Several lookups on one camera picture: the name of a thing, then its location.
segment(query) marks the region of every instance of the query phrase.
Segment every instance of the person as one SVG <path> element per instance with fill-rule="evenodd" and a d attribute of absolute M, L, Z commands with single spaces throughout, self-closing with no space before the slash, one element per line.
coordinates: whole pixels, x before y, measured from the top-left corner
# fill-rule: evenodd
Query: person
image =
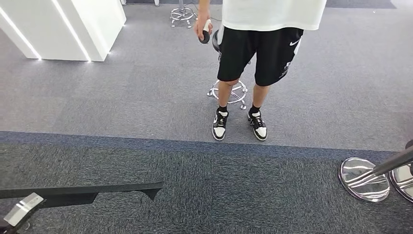
<path fill-rule="evenodd" d="M 222 53 L 218 70 L 218 104 L 212 125 L 216 140 L 225 137 L 227 103 L 232 86 L 257 54 L 255 86 L 248 121 L 258 140 L 266 140 L 267 127 L 260 108 L 270 86 L 282 79 L 297 54 L 304 30 L 317 30 L 326 0 L 223 0 Z M 199 39 L 209 15 L 209 0 L 199 0 L 194 30 Z"/>

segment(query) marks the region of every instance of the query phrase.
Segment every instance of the black shorts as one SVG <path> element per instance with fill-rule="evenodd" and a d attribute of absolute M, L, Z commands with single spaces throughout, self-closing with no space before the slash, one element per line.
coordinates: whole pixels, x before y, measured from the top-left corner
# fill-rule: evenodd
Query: black shorts
<path fill-rule="evenodd" d="M 234 81 L 257 53 L 255 82 L 268 86 L 285 76 L 297 53 L 303 30 L 282 28 L 276 31 L 242 31 L 224 28 L 218 79 Z"/>

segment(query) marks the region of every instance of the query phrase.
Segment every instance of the chrome stool base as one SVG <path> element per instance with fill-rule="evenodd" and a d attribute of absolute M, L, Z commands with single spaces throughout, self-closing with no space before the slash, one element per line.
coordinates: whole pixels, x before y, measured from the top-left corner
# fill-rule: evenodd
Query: chrome stool base
<path fill-rule="evenodd" d="M 212 88 L 208 91 L 208 93 L 206 95 L 208 95 L 209 97 L 214 96 L 217 100 L 218 100 L 218 96 L 216 95 L 215 91 L 218 90 L 218 88 L 215 88 L 215 86 L 219 83 L 219 80 L 217 80 L 215 82 L 215 84 L 212 86 Z M 234 104 L 237 102 L 242 102 L 241 104 L 241 109 L 245 110 L 246 109 L 246 105 L 244 102 L 244 98 L 246 96 L 246 93 L 248 92 L 248 89 L 246 88 L 246 86 L 244 85 L 244 83 L 242 83 L 241 81 L 238 81 L 239 86 L 234 85 L 234 87 L 232 87 L 232 91 L 231 91 L 231 95 L 233 95 L 237 100 L 235 101 L 229 101 L 228 104 Z M 235 91 L 241 89 L 243 94 L 242 96 L 239 96 L 238 94 L 235 93 Z"/>
<path fill-rule="evenodd" d="M 396 190 L 410 202 L 413 202 L 413 175 L 410 171 L 412 164 L 399 167 L 389 172 L 390 181 Z"/>
<path fill-rule="evenodd" d="M 174 24 L 175 21 L 186 21 L 188 24 L 187 28 L 192 28 L 189 22 L 191 18 L 196 18 L 196 14 L 192 9 L 187 7 L 175 8 L 170 12 L 170 19 L 172 20 L 171 27 L 174 28 L 176 26 Z"/>
<path fill-rule="evenodd" d="M 389 195 L 390 183 L 385 175 L 372 174 L 374 167 L 368 160 L 351 157 L 341 164 L 338 176 L 344 188 L 354 197 L 379 202 Z"/>

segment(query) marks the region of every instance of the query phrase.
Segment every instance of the white t-shirt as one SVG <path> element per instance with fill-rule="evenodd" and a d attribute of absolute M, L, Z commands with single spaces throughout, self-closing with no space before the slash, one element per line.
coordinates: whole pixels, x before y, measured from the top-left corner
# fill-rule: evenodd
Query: white t-shirt
<path fill-rule="evenodd" d="M 327 0 L 223 0 L 222 24 L 236 30 L 317 30 Z"/>

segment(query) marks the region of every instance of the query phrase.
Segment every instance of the white pillar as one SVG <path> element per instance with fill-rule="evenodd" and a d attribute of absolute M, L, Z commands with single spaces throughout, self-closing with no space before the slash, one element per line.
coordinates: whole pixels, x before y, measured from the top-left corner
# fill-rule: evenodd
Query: white pillar
<path fill-rule="evenodd" d="M 0 27 L 30 59 L 104 61 L 126 21 L 119 0 L 0 0 Z"/>

